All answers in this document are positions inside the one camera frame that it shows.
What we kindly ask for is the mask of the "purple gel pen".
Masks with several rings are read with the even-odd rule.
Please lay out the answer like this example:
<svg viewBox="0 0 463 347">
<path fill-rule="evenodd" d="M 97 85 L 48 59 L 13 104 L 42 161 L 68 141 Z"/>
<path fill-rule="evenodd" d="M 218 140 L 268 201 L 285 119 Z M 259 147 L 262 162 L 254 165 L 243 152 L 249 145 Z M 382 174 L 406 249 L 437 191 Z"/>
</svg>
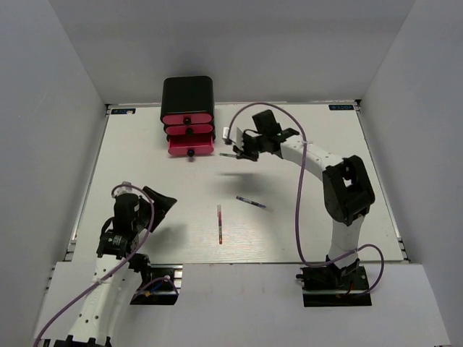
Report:
<svg viewBox="0 0 463 347">
<path fill-rule="evenodd" d="M 243 202 L 243 203 L 246 203 L 248 205 L 252 205 L 252 206 L 255 206 L 257 208 L 260 208 L 261 210 L 267 210 L 267 211 L 273 211 L 273 209 L 261 202 L 256 202 L 254 200 L 251 200 L 251 199 L 248 199 L 246 197 L 241 197 L 239 195 L 236 196 L 236 200 L 240 201 L 240 202 Z"/>
</svg>

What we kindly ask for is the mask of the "black drawer cabinet pink drawers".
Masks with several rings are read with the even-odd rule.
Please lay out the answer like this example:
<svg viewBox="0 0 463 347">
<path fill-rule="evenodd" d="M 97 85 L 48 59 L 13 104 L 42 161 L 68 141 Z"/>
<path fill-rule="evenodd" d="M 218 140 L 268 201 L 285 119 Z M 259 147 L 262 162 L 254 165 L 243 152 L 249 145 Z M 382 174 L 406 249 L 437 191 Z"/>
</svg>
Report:
<svg viewBox="0 0 463 347">
<path fill-rule="evenodd" d="M 209 76 L 169 77 L 163 81 L 160 120 L 168 154 L 210 155 L 216 138 L 213 80 Z"/>
</svg>

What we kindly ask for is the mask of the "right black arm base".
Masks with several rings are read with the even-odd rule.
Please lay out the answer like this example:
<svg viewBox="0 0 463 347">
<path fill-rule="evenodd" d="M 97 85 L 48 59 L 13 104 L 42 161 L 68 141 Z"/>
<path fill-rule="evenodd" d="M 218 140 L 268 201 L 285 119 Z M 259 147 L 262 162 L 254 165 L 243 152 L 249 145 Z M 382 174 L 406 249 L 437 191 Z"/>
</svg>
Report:
<svg viewBox="0 0 463 347">
<path fill-rule="evenodd" d="M 304 307 L 370 307 L 368 277 L 363 266 L 339 277 L 329 267 L 303 267 L 296 274 L 302 284 Z"/>
</svg>

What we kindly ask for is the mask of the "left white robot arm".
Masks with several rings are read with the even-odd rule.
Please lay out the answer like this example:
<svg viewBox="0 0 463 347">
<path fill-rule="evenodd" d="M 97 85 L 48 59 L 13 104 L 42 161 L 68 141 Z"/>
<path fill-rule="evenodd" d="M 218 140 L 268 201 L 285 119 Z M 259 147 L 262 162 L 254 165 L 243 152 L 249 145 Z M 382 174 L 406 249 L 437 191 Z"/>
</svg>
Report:
<svg viewBox="0 0 463 347">
<path fill-rule="evenodd" d="M 177 199 L 124 182 L 111 191 L 113 215 L 103 224 L 91 284 L 42 327 L 33 344 L 44 346 L 47 329 L 78 301 L 83 305 L 66 338 L 55 346 L 112 346 L 125 309 L 162 285 L 179 294 L 173 275 L 154 276 L 148 255 L 139 252 Z"/>
</svg>

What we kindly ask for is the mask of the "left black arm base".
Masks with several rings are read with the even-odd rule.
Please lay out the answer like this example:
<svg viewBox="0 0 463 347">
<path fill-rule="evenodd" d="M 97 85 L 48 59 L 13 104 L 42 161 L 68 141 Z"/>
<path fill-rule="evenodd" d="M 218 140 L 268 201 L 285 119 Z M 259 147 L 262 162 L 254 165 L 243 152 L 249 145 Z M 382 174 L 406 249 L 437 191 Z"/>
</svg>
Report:
<svg viewBox="0 0 463 347">
<path fill-rule="evenodd" d="M 183 265 L 149 265 L 147 275 L 130 304 L 135 306 L 173 306 L 182 286 Z"/>
</svg>

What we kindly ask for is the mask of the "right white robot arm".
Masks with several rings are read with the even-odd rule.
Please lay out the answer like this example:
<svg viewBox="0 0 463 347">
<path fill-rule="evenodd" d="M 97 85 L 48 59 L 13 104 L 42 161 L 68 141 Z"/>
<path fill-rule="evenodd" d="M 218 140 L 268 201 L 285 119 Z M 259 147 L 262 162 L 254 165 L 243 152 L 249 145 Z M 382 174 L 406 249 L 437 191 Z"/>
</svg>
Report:
<svg viewBox="0 0 463 347">
<path fill-rule="evenodd" d="M 273 106 L 269 106 L 253 116 L 255 127 L 249 134 L 232 125 L 225 127 L 223 141 L 232 146 L 238 159 L 255 162 L 260 154 L 270 153 L 299 165 L 299 184 L 305 173 L 320 180 L 324 206 L 332 219 L 331 245 L 325 262 L 305 265 L 328 267 L 327 281 L 335 288 L 343 288 L 359 267 L 360 229 L 375 202 L 365 164 L 357 155 L 342 157 L 314 145 L 298 121 L 295 128 L 283 129 L 272 110 Z"/>
</svg>

